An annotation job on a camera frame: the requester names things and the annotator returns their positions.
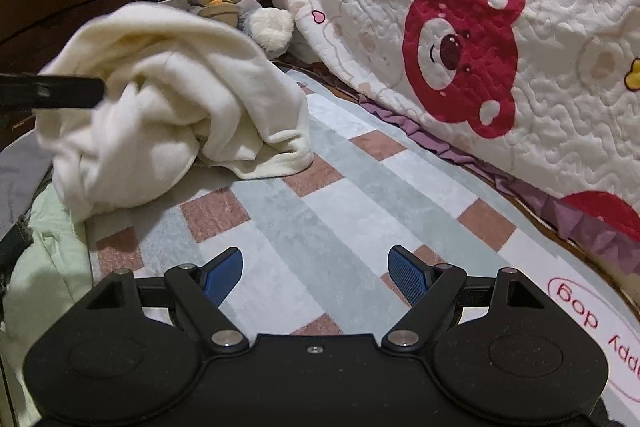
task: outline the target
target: white fluffy paw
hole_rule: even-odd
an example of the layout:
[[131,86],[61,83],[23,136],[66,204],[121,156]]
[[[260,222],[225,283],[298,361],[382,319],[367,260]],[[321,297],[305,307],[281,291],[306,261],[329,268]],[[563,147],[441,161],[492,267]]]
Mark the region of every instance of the white fluffy paw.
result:
[[293,35],[293,15],[278,8],[260,8],[246,22],[252,38],[268,54],[284,52]]

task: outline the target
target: light green fabric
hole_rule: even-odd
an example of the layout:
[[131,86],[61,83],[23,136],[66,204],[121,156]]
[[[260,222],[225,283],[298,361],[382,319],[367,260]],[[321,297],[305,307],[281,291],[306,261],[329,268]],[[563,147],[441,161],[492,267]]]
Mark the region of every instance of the light green fabric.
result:
[[84,224],[74,225],[49,185],[33,202],[33,244],[18,259],[4,297],[0,351],[20,427],[40,416],[24,390],[29,347],[92,287]]

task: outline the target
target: triangular cutout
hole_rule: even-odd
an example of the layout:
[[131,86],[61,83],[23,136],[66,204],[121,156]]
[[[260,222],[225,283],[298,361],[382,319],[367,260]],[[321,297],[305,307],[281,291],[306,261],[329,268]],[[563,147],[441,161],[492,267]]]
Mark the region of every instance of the triangular cutout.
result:
[[122,291],[122,282],[113,281],[95,296],[91,304],[87,306],[88,310],[103,310],[108,308],[122,308],[124,306],[124,295]]
[[507,304],[515,308],[536,308],[541,310],[544,306],[536,299],[520,281],[509,283],[509,296]]

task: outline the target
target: brown square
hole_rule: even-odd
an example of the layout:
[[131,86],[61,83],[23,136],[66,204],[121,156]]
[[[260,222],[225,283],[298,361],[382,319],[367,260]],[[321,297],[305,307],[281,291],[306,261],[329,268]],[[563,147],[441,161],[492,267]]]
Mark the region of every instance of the brown square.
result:
[[313,163],[306,170],[293,176],[287,176],[282,181],[289,185],[289,188],[300,198],[303,198],[319,188],[331,185],[342,178],[343,176],[340,172],[315,154]]
[[402,295],[402,292],[398,289],[398,286],[396,286],[396,283],[394,283],[391,280],[391,277],[389,276],[388,272],[385,273],[382,277],[380,277],[380,279],[382,279],[382,282],[385,283],[387,286],[389,286],[389,288],[393,290],[393,292],[400,298],[402,302],[404,302],[404,304],[411,307],[411,304],[409,304],[409,301],[404,298],[404,295]]
[[302,82],[298,82],[298,85],[302,88],[302,90],[305,92],[305,94],[313,94],[314,93],[311,89],[306,87],[305,84],[303,84]]
[[466,209],[458,221],[495,251],[500,250],[516,230],[511,221],[482,200],[477,200]]
[[427,245],[422,245],[415,250],[414,255],[420,259],[423,263],[427,263],[429,266],[435,266],[439,263],[444,263],[444,259],[435,253]]
[[340,326],[326,313],[291,333],[292,335],[343,335]]
[[367,134],[356,136],[351,138],[351,142],[379,162],[406,149],[404,145],[399,144],[396,140],[389,138],[380,131],[371,131]]
[[196,243],[249,220],[246,210],[228,187],[187,201],[180,207]]
[[129,268],[135,271],[144,266],[133,227],[120,230],[109,237],[103,237],[100,241],[96,241],[95,247],[103,277],[116,268]]

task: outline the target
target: purple ruffle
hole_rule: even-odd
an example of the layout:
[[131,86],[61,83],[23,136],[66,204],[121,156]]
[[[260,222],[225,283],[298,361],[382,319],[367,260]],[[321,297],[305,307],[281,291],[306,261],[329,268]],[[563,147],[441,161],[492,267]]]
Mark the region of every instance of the purple ruffle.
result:
[[478,176],[493,182],[497,190],[503,194],[523,201],[538,217],[556,227],[562,239],[571,239],[587,253],[613,261],[624,273],[640,275],[640,243],[625,233],[619,232],[596,217],[562,203],[487,162],[456,149],[423,130],[410,118],[386,110],[363,95],[358,96],[358,103],[380,120],[398,126],[409,138],[439,158],[464,165]]

